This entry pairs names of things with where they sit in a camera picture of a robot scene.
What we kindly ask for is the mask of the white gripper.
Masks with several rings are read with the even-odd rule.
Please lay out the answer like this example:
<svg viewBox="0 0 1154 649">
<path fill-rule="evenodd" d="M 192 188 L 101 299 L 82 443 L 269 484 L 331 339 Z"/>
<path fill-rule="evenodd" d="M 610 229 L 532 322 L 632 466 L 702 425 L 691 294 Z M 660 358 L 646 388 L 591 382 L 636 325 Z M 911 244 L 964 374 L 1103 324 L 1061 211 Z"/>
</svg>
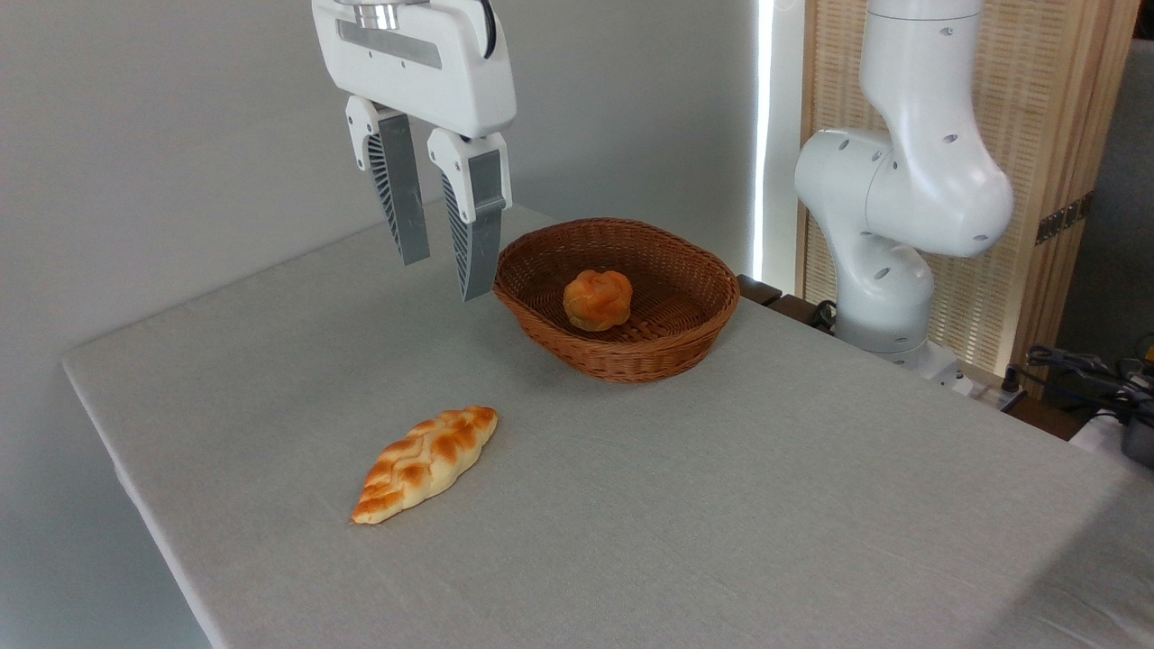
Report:
<svg viewBox="0 0 1154 649">
<path fill-rule="evenodd" d="M 517 113 L 493 5 L 313 1 L 312 13 L 329 77 L 353 95 L 345 115 L 357 165 L 370 173 L 403 263 L 429 256 L 409 126 L 415 115 L 442 127 L 427 148 L 441 172 L 462 299 L 490 292 L 502 214 L 512 206 L 507 144 L 496 132 Z"/>
</svg>

